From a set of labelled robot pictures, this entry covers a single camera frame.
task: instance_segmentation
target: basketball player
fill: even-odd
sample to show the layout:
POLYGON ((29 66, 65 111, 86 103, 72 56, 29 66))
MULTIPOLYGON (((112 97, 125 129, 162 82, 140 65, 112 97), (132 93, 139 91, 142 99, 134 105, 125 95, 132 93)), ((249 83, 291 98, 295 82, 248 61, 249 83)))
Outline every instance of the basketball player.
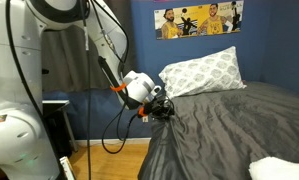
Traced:
POLYGON ((161 27, 162 39, 172 39, 182 36, 183 32, 174 21, 173 9, 166 9, 163 17, 167 20, 161 27))
POLYGON ((207 35, 223 34, 223 25, 228 26, 227 33, 232 31, 232 23, 229 22, 225 17, 217 15, 218 4, 211 4, 209 7, 209 15, 198 28, 197 34, 201 34, 202 31, 206 30, 207 35))

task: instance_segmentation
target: gray bed sheet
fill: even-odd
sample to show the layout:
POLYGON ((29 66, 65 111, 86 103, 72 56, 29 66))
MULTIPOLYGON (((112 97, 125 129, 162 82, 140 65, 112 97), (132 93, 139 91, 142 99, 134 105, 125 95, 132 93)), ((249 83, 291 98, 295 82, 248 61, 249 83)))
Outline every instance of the gray bed sheet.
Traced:
POLYGON ((299 96, 247 88, 174 98, 175 115, 154 120, 141 180, 248 180, 249 164, 274 156, 299 163, 299 96))

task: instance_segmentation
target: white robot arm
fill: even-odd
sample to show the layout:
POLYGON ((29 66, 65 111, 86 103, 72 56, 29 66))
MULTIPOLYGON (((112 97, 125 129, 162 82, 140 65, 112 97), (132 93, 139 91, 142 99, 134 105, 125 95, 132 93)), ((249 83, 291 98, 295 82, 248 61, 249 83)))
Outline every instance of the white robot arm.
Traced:
POLYGON ((119 64, 126 49, 126 36, 116 24, 117 19, 103 0, 83 0, 82 8, 80 3, 79 0, 0 0, 0 168, 11 180, 53 180, 61 174, 41 114, 23 88, 24 81, 15 66, 11 47, 40 111, 40 37, 47 29, 62 30, 72 25, 82 28, 96 45, 100 65, 126 108, 138 108, 148 95, 155 95, 161 89, 143 73, 131 71, 122 77, 119 64), (6 5, 10 5, 13 44, 6 25, 9 18, 6 5))

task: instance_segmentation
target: curtain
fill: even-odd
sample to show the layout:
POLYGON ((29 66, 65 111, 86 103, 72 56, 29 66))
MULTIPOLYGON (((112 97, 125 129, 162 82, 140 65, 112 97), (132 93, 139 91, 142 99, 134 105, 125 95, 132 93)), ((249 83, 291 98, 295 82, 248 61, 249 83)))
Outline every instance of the curtain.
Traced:
MULTIPOLYGON (((118 18, 129 38, 129 51, 124 74, 136 70, 130 0, 105 0, 118 18)), ((98 65, 98 52, 89 39, 91 61, 91 88, 105 89, 109 81, 98 65)), ((62 31, 46 31, 42 35, 42 68, 49 71, 42 76, 44 92, 77 92, 88 89, 88 59, 84 32, 72 26, 62 31)))

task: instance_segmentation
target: pillow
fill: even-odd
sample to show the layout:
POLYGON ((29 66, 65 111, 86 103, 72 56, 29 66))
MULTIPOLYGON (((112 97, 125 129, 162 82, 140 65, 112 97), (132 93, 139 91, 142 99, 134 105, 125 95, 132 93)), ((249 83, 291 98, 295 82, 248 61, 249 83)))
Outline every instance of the pillow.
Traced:
POLYGON ((169 64, 159 77, 170 99, 246 87, 241 81, 234 46, 202 58, 169 64))

